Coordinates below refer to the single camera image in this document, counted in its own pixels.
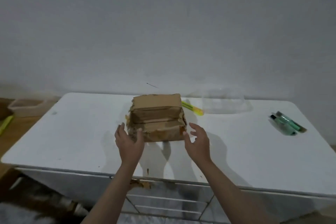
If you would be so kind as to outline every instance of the white tabletop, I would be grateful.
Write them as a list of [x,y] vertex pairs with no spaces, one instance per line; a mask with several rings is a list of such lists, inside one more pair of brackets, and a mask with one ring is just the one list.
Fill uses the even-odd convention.
[[[114,132],[125,121],[133,97],[66,94],[1,161],[113,175],[121,163]],[[188,100],[201,106],[201,99]],[[249,103],[252,110],[240,114],[196,116],[184,109],[187,122],[197,123],[207,131],[211,157],[217,166],[241,187],[336,195],[336,154],[300,110],[287,101]],[[269,121],[271,113],[277,111],[308,131],[294,137],[283,135]],[[188,157],[183,141],[146,143],[134,176],[207,183]]]

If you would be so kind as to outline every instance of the cardboard box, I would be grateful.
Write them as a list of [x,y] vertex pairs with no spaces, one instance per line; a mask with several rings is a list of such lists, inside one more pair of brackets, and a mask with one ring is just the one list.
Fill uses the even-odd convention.
[[187,130],[180,94],[134,97],[127,120],[128,134],[136,140],[142,128],[145,142],[183,140]]

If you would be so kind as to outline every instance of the clear plastic container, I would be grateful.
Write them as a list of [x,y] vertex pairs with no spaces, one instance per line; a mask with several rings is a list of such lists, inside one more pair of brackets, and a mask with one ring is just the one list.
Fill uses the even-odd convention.
[[229,114],[245,111],[244,94],[235,88],[206,90],[202,93],[204,113]]
[[52,100],[16,99],[8,109],[16,117],[33,117],[44,115],[54,104]]

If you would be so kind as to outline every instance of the left hand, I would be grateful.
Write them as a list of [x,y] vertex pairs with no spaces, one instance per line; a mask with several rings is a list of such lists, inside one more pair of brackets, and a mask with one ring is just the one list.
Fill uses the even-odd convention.
[[125,124],[118,125],[115,131],[115,143],[119,148],[121,164],[131,165],[136,167],[142,152],[144,151],[145,142],[142,136],[142,129],[138,129],[137,141],[133,142],[125,131]]

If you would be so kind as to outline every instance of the white wall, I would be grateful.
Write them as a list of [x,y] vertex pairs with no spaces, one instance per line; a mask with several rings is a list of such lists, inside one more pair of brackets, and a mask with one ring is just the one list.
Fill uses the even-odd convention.
[[0,96],[189,94],[294,102],[329,143],[335,0],[0,0]]

